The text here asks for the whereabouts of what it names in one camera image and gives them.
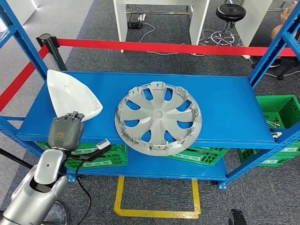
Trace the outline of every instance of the stanchion post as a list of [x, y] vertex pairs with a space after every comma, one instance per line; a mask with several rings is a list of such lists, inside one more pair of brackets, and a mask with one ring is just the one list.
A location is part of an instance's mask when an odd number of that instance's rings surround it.
[[65, 63], [63, 61], [62, 56], [58, 51], [60, 44], [58, 44], [56, 36], [45, 33], [37, 37], [36, 40], [41, 47], [42, 47], [43, 45], [47, 46], [48, 51], [51, 54], [51, 59], [54, 61], [54, 64], [56, 65], [57, 69], [62, 71], [67, 70]]

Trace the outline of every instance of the yellow floor marking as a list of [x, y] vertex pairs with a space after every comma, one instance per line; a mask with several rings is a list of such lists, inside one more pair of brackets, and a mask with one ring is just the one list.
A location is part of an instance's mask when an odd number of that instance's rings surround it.
[[120, 176], [118, 181], [117, 192], [114, 211], [123, 217], [152, 217], [152, 218], [185, 218], [198, 219], [201, 213], [200, 207], [199, 191], [197, 180], [191, 180], [194, 211], [158, 211], [158, 210], [124, 210], [121, 209], [121, 197], [124, 188], [124, 176]]

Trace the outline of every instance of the white wall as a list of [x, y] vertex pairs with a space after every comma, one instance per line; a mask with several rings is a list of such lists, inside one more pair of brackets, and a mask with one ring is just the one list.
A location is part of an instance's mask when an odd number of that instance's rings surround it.
[[[22, 25], [40, 5], [39, 0], [7, 0], [7, 2]], [[6, 26], [0, 19], [0, 32], [5, 30]]]

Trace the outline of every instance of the blue shelf board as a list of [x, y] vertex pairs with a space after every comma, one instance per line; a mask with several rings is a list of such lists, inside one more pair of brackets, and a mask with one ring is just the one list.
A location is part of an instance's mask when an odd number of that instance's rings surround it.
[[[115, 128], [118, 104], [136, 86], [163, 81], [188, 90], [200, 106], [202, 128], [193, 146], [271, 149], [277, 145], [247, 77], [213, 75], [167, 75], [66, 71], [93, 91], [103, 111], [84, 122], [81, 143], [124, 143]], [[17, 136], [23, 141], [47, 141], [55, 112], [47, 84], [32, 104]]]
[[224, 158], [214, 166], [148, 156], [128, 148], [128, 165], [79, 170], [78, 174], [170, 179], [225, 180]]
[[16, 31], [17, 31], [17, 29], [14, 26], [11, 25], [7, 30], [0, 33], [0, 48], [4, 46], [7, 41], [8, 41]]

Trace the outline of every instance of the white table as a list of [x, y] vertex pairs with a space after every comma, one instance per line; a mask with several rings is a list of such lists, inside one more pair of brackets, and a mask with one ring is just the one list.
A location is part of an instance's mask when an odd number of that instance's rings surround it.
[[176, 5], [193, 6], [194, 11], [190, 25], [192, 45], [197, 45], [201, 35], [210, 0], [114, 0], [115, 18], [120, 41], [126, 41], [126, 5]]
[[[249, 46], [251, 43], [272, 1], [273, 0], [241, 1], [246, 13], [243, 19], [237, 22], [235, 28], [244, 46]], [[190, 25], [190, 37], [192, 45], [198, 44], [209, 3], [210, 0], [114, 0], [120, 41], [126, 41], [127, 30], [126, 14], [127, 4], [193, 6], [194, 10]], [[223, 26], [222, 22], [222, 20], [219, 21], [220, 30]]]

